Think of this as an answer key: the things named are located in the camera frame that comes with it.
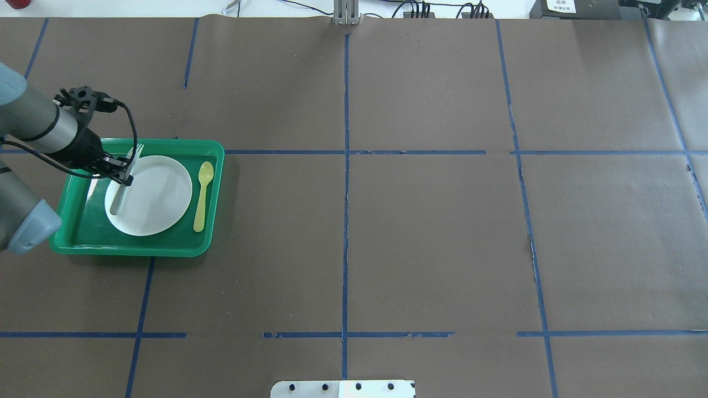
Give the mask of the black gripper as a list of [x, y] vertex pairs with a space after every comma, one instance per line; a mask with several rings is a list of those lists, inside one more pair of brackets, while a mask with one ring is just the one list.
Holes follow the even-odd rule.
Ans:
[[[99, 137], [90, 128], [81, 126], [74, 129], [55, 128], [55, 133], [60, 138], [67, 138], [69, 133], [75, 133], [67, 146], [55, 152], [55, 160], [61, 165], [103, 176], [125, 187], [133, 184], [132, 169], [127, 168], [131, 165], [132, 159], [109, 156], [103, 150]], [[114, 168], [125, 169], [114, 173]]]

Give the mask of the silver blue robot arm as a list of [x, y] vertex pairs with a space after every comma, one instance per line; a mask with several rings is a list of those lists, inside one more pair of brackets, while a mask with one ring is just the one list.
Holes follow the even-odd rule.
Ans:
[[[18, 149], [68, 176], [109, 179], [118, 184], [117, 206], [133, 183], [132, 169], [142, 149], [128, 106], [88, 86], [61, 89], [49, 98], [25, 76], [1, 66], [2, 148]], [[127, 155], [105, 151], [89, 124], [95, 113], [126, 112], [132, 131]], [[13, 169], [2, 163], [2, 251], [23, 255], [57, 232], [63, 220]]]

